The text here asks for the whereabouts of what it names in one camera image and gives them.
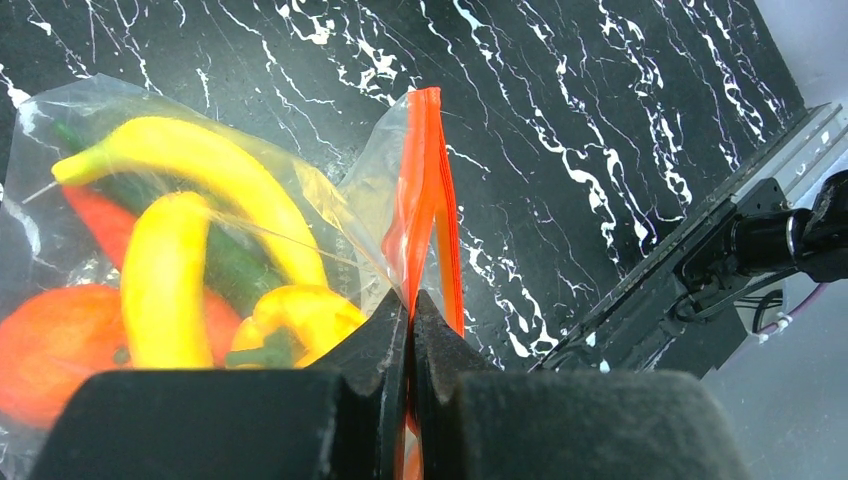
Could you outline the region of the green toy cucumber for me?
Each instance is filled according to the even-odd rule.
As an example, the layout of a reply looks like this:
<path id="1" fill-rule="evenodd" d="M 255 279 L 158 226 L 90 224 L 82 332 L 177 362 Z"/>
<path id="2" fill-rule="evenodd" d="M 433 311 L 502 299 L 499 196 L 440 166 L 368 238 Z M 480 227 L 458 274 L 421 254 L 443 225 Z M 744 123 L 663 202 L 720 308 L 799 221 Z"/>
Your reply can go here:
<path id="1" fill-rule="evenodd" d="M 113 213 L 117 221 L 126 224 L 119 233 L 118 226 L 94 224 L 98 241 L 118 270 L 124 268 L 129 237 L 135 218 L 140 216 L 155 200 L 166 193 L 180 190 L 180 183 L 171 178 L 149 180 L 136 174 L 108 175 L 89 185 L 66 185 L 70 201 L 80 203 L 89 198 L 84 214 L 92 219 L 101 215 L 94 211 L 99 205 L 105 215 Z M 240 315 L 252 312 L 262 295 L 284 284 L 260 253 L 246 248 L 226 234 L 222 228 L 211 224 L 207 237 L 205 283 L 221 295 Z"/>

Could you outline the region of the clear zip bag orange zipper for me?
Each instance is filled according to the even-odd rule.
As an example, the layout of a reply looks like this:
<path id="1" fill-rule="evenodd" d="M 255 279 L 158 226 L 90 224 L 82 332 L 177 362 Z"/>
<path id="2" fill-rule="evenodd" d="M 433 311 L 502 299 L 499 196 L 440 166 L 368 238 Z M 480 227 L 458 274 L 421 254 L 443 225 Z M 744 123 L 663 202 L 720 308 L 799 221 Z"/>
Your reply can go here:
<path id="1" fill-rule="evenodd" d="M 5 479 L 397 478 L 407 339 L 464 336 L 442 92 L 340 182 L 95 76 L 18 111 L 1 199 Z"/>

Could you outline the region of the orange toy carrot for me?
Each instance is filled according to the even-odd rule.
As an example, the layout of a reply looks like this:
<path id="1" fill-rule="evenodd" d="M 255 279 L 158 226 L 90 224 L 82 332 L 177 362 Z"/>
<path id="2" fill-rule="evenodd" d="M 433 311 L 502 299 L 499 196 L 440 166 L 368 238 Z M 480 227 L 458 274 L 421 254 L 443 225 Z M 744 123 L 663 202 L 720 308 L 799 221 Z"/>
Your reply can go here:
<path id="1" fill-rule="evenodd" d="M 136 217 L 88 188 L 62 187 L 61 191 L 106 257 L 122 271 Z"/>

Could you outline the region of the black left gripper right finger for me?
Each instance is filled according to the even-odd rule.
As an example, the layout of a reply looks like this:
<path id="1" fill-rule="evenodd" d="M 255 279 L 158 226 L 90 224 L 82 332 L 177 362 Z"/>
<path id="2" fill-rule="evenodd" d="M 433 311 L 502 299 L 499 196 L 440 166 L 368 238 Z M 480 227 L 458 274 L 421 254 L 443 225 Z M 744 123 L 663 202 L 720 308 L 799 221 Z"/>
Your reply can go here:
<path id="1" fill-rule="evenodd" d="M 413 410 L 424 479 L 747 479 L 693 376 L 507 372 L 426 293 L 413 315 Z"/>

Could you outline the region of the yellow toy pepper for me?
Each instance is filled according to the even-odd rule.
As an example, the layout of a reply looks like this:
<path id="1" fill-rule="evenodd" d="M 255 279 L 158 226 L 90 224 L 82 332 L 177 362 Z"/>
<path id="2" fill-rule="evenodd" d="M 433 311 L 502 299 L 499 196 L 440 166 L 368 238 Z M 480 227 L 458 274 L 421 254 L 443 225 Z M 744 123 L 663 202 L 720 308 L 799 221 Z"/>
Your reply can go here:
<path id="1" fill-rule="evenodd" d="M 263 295 L 234 334 L 229 368 L 306 367 L 366 322 L 363 312 L 327 287 L 289 285 Z"/>

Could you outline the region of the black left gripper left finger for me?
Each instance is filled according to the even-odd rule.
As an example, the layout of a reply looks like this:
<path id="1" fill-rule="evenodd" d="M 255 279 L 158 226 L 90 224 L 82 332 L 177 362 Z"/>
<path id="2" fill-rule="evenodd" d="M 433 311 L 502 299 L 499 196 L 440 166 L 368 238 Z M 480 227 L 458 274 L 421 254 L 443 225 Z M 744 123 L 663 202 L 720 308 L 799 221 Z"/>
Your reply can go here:
<path id="1" fill-rule="evenodd" d="M 407 311 L 389 292 L 307 368 L 112 371 L 87 380 L 35 479 L 398 479 Z"/>

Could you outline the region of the orange toy fruit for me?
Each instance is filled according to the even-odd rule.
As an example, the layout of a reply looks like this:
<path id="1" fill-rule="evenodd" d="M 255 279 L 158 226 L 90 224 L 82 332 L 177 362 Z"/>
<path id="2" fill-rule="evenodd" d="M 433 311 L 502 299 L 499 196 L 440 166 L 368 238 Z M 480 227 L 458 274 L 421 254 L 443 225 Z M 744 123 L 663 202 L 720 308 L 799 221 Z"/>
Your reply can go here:
<path id="1" fill-rule="evenodd" d="M 221 297 L 191 290 L 45 291 L 1 323 L 1 411 L 46 429 L 95 374 L 220 366 L 240 322 Z"/>

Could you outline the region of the yellow toy banana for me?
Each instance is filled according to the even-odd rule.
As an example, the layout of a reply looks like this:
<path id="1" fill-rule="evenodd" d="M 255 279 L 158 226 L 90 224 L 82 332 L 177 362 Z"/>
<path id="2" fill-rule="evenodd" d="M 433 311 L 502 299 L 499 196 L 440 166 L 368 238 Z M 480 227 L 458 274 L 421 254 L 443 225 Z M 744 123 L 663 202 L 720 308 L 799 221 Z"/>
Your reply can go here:
<path id="1" fill-rule="evenodd" d="M 51 167 L 58 183 L 73 186 L 130 171 L 166 172 L 214 193 L 259 228 L 266 252 L 291 282 L 328 285 L 312 231 L 284 188 L 243 148 L 198 124 L 136 117 Z"/>
<path id="2" fill-rule="evenodd" d="M 134 367 L 214 364 L 204 317 L 210 221 L 197 193 L 166 194 L 134 224 L 121 274 L 122 319 Z"/>

